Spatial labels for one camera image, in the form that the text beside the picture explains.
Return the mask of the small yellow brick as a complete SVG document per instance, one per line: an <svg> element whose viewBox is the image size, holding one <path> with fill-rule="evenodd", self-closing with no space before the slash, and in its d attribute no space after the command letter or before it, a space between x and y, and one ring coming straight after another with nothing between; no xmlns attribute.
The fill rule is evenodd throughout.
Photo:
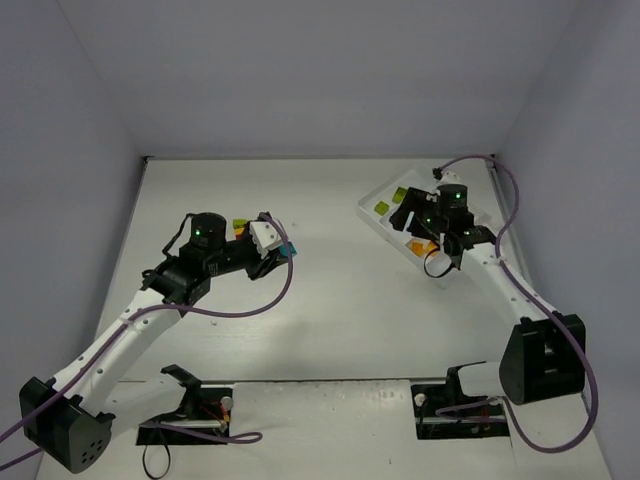
<svg viewBox="0 0 640 480"><path fill-rule="evenodd" d="M429 242L425 247L425 256L429 257L430 255L435 254L439 250L440 250L440 247L437 244L433 242Z"/></svg>

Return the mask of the small teal brick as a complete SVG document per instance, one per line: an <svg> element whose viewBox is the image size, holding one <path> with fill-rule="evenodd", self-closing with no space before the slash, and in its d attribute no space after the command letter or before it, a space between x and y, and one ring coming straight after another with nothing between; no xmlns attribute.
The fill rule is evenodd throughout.
<svg viewBox="0 0 640 480"><path fill-rule="evenodd" d="M289 242L288 245L281 245L279 247L279 253L283 257L295 257L297 255L297 250L292 242Z"/></svg>

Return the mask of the yellow curved brick front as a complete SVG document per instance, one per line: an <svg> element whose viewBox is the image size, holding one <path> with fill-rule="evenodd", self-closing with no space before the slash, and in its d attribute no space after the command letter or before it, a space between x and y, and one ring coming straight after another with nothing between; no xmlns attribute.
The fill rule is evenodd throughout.
<svg viewBox="0 0 640 480"><path fill-rule="evenodd" d="M425 255L425 244L421 241L411 240L408 242L407 247L416 256L422 257Z"/></svg>

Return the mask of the green curved brick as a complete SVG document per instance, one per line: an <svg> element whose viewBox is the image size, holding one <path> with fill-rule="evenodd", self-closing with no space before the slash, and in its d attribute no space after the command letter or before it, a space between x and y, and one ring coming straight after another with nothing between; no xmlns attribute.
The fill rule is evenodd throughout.
<svg viewBox="0 0 640 480"><path fill-rule="evenodd" d="M394 204L401 204L401 203L403 202L403 200L404 200L404 198L405 198L406 194L407 194L407 190L406 190L405 188L403 188L403 187L398 187L398 188L395 190L395 192L394 192L394 194L393 194L393 196L392 196L392 202L393 202Z"/></svg>

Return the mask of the green square brick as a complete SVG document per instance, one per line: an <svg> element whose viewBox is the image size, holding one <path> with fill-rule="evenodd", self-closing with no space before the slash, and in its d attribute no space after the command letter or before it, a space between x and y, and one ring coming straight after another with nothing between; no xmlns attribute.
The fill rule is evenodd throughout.
<svg viewBox="0 0 640 480"><path fill-rule="evenodd" d="M380 216L384 216L390 209L390 206L385 203L384 201L379 201L375 207L374 207L374 212L377 213Z"/></svg>

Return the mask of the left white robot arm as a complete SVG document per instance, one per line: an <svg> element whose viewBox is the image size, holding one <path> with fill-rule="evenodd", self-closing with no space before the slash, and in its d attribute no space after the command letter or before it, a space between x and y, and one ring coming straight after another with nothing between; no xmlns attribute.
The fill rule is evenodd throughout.
<svg viewBox="0 0 640 480"><path fill-rule="evenodd" d="M190 231L177 254L171 243L164 259L142 274L127 308L81 355L48 380L29 379L19 391L17 428L39 450L72 474L90 468L121 432L171 410L190 413L200 401L201 382L177 365L136 393L113 391L124 374L166 331L197 307L214 278L244 271L261 279L293 266L294 247L284 228L262 212L244 223L234 239L216 213L188 213L180 227Z"/></svg>

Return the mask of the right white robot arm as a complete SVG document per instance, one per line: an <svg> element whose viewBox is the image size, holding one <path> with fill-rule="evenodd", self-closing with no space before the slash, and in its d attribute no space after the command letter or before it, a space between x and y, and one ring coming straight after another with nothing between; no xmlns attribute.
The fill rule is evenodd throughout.
<svg viewBox="0 0 640 480"><path fill-rule="evenodd" d="M443 184L433 192L410 187L389 223L396 231L433 242L456 270L480 286L510 330L498 367L506 397L516 405L575 394L585 386L585 367L555 315L585 347L586 328L575 314L563 315L529 290L512 272L501 268L506 259L496 254L497 238L475 222L467 206L468 189Z"/></svg>

